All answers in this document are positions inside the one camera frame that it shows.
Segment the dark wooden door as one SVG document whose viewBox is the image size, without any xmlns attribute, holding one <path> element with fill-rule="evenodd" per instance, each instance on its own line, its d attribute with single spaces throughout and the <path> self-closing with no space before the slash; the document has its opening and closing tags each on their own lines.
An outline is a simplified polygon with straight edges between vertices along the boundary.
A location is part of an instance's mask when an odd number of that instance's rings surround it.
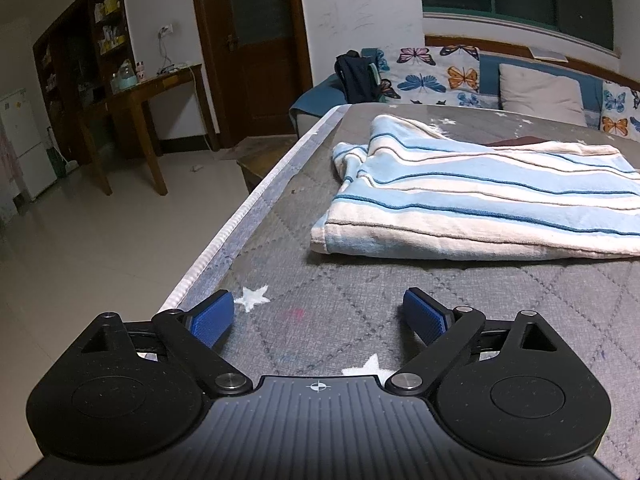
<svg viewBox="0 0 640 480">
<path fill-rule="evenodd" d="M 314 83 L 302 0 L 193 0 L 220 143 L 294 132 Z"/>
</svg>

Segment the grey star tablecloth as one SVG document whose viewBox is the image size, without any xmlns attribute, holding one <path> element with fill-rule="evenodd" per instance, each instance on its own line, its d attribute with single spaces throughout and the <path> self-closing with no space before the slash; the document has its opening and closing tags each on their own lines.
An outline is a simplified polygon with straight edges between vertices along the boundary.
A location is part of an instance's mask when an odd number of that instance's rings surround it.
<svg viewBox="0 0 640 480">
<path fill-rule="evenodd" d="M 222 354 L 258 379 L 398 370 L 419 350 L 402 322 L 406 289 L 448 307 L 510 320 L 539 312 L 608 392 L 612 418 L 599 460 L 620 478 L 639 474 L 639 263 L 626 260 L 455 262 L 323 255 L 310 248 L 314 222 L 341 181 L 335 144 L 363 144 L 384 105 L 327 112 L 219 230 L 165 300 L 188 310 L 224 288 L 237 307 Z"/>
</svg>

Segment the left butterfly pillow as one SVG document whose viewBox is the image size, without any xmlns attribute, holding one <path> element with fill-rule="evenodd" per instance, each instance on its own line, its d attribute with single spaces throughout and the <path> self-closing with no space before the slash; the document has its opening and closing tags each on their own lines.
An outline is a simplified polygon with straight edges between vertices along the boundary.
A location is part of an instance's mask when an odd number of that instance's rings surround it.
<svg viewBox="0 0 640 480">
<path fill-rule="evenodd" d="M 480 107 L 480 51 L 468 44 L 360 51 L 378 66 L 381 101 Z"/>
</svg>

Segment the teal kettle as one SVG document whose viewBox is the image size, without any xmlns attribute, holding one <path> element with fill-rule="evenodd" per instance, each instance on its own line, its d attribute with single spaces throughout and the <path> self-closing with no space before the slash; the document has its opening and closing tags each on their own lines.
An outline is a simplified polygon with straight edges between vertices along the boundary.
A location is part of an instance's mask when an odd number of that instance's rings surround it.
<svg viewBox="0 0 640 480">
<path fill-rule="evenodd" d="M 119 91 L 127 90 L 138 83 L 137 72 L 129 60 L 122 62 L 119 67 L 117 82 Z"/>
</svg>

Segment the blue sofa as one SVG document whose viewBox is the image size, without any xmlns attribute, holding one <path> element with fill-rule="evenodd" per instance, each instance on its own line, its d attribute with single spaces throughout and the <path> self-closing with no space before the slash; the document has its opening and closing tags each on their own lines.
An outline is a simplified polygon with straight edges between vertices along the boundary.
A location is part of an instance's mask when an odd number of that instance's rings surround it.
<svg viewBox="0 0 640 480">
<path fill-rule="evenodd" d="M 490 108 L 639 137 L 638 84 L 490 54 L 472 44 L 350 50 L 288 114 L 303 134 L 333 107 L 370 102 Z"/>
</svg>

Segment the dark blue backpack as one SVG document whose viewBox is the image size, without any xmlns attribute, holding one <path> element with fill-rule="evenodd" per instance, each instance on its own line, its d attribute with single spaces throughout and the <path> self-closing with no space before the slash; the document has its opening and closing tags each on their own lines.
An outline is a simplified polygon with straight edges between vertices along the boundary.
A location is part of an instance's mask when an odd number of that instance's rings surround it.
<svg viewBox="0 0 640 480">
<path fill-rule="evenodd" d="M 349 50 L 336 58 L 334 72 L 341 81 L 348 104 L 372 103 L 381 99 L 378 66 L 370 56 Z"/>
</svg>

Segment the wooden side table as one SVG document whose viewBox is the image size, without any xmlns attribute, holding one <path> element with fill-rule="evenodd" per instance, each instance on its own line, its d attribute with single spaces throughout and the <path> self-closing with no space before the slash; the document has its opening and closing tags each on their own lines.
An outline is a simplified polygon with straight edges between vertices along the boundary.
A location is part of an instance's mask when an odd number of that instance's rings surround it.
<svg viewBox="0 0 640 480">
<path fill-rule="evenodd" d="M 131 116 L 134 133 L 142 149 L 146 166 L 150 170 L 155 191 L 160 196 L 165 196 L 168 194 L 168 188 L 162 170 L 160 170 L 160 163 L 150 135 L 150 130 L 154 129 L 155 126 L 150 115 L 149 102 L 157 96 L 184 84 L 190 84 L 193 87 L 196 102 L 198 102 L 198 111 L 204 125 L 205 139 L 213 151 L 218 151 L 220 142 L 217 139 L 212 112 L 208 105 L 201 63 L 188 64 L 170 73 L 164 73 L 139 82 L 126 90 L 116 92 L 107 99 L 85 108 L 78 114 L 78 128 L 90 157 L 90 167 L 96 179 L 96 184 L 106 196 L 110 196 L 113 191 L 102 166 L 99 149 L 96 146 L 96 140 L 94 140 L 90 126 L 104 117 L 128 112 Z"/>
</svg>

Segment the blue striped shirt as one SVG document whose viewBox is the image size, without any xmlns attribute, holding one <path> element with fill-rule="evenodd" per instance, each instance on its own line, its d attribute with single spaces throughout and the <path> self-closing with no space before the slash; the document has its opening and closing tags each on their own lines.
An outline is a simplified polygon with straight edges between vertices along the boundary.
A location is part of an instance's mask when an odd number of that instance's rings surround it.
<svg viewBox="0 0 640 480">
<path fill-rule="evenodd" d="M 394 259 L 618 259 L 639 252 L 639 175 L 609 145 L 485 146 L 376 116 L 339 143 L 342 184 L 310 232 L 320 254 Z"/>
</svg>

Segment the right butterfly pillow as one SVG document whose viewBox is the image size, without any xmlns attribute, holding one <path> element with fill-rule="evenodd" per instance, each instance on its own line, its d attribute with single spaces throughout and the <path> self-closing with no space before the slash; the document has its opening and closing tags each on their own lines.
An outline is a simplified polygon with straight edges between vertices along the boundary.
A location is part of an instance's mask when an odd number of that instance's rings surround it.
<svg viewBox="0 0 640 480">
<path fill-rule="evenodd" d="M 602 86 L 600 130 L 611 136 L 640 140 L 639 91 L 605 81 Z"/>
</svg>

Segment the grey plain pillow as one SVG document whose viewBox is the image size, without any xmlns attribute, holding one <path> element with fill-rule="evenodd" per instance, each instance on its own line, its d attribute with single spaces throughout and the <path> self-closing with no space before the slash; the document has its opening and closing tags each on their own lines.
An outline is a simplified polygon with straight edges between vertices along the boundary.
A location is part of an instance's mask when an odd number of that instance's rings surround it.
<svg viewBox="0 0 640 480">
<path fill-rule="evenodd" d="M 582 92 L 575 79 L 502 63 L 499 90 L 501 107 L 507 112 L 587 125 Z"/>
</svg>

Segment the white refrigerator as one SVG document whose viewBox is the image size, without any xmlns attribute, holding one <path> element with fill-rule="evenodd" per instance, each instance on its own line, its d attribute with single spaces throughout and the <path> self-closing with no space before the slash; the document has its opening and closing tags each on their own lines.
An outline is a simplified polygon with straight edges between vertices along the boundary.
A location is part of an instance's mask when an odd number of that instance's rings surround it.
<svg viewBox="0 0 640 480">
<path fill-rule="evenodd" d="M 9 143 L 9 154 L 14 156 L 17 186 L 33 202 L 55 184 L 56 175 L 25 89 L 1 99 L 1 125 Z"/>
</svg>

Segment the dark wooden shelf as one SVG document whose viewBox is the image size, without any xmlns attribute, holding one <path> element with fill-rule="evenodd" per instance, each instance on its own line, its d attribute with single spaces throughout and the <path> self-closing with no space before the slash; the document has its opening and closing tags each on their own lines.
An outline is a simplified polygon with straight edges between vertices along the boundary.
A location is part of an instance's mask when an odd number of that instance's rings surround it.
<svg viewBox="0 0 640 480">
<path fill-rule="evenodd" d="M 58 151 L 89 161 L 78 116 L 113 93 L 112 79 L 134 58 L 124 0 L 75 0 L 32 47 Z"/>
</svg>

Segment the butterfly pillow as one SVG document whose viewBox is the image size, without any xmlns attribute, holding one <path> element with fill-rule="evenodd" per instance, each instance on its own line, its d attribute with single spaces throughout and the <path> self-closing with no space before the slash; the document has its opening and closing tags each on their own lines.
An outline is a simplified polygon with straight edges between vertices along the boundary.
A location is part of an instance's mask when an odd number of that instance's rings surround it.
<svg viewBox="0 0 640 480">
<path fill-rule="evenodd" d="M 611 136 L 640 140 L 639 91 L 605 81 L 602 86 L 600 130 Z"/>
<path fill-rule="evenodd" d="M 480 107 L 480 51 L 468 44 L 360 51 L 378 66 L 381 101 Z"/>
</svg>

